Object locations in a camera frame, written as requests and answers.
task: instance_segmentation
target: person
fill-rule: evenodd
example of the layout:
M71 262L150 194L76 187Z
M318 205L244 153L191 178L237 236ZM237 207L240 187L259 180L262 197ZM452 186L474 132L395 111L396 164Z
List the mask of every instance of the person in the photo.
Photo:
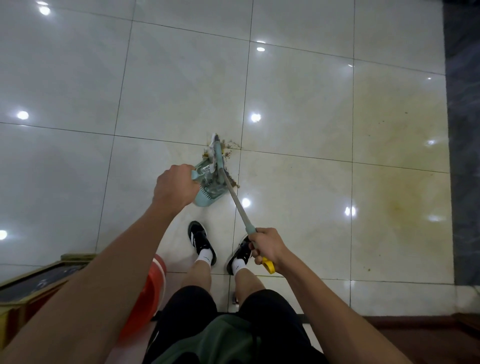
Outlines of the person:
M171 166L156 181L146 212L75 275L1 353L10 363L103 363L142 290L165 230L190 204L199 185L190 165ZM351 310L283 243L275 229L258 229L232 255L240 309L219 315L209 294L214 247L200 223L188 227L198 259L162 311L144 363L410 363ZM252 250L254 241L258 249ZM270 259L292 288L324 355L298 316L246 267Z

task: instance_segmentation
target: white tile floor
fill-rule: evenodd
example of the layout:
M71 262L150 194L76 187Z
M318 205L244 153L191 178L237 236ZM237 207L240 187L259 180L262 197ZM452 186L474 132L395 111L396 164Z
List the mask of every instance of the white tile floor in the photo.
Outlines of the white tile floor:
M45 2L0 4L1 280L101 251L217 132L252 222L359 313L478 309L453 286L440 0ZM232 310L244 226L228 195L168 229L167 295L195 259L192 219Z

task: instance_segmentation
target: red bucket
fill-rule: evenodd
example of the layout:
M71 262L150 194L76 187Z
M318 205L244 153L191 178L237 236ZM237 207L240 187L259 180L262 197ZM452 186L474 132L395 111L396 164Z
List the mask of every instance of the red bucket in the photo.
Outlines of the red bucket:
M155 254L148 271L147 282L120 333L120 340L138 332L158 311L165 295L166 272L165 262L159 255Z

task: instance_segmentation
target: black shorts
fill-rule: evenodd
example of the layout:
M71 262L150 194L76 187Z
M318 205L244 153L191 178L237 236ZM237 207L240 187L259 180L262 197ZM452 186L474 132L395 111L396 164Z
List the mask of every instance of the black shorts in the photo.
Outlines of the black shorts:
M202 332L219 315L212 296L203 288L179 289L163 309L149 341L144 364L150 364L173 343ZM322 353L312 347L295 310L280 294L262 290L251 294L234 314L253 324L260 336L260 360L314 359L326 363Z

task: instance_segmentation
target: forearm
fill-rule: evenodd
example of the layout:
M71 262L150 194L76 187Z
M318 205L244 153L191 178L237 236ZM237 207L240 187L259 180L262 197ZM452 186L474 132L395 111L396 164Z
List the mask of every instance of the forearm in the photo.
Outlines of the forearm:
M104 362L174 216L161 203L150 206L30 320L4 351L4 362Z
M350 309L298 257L288 252L282 274L331 363L410 363L363 317Z

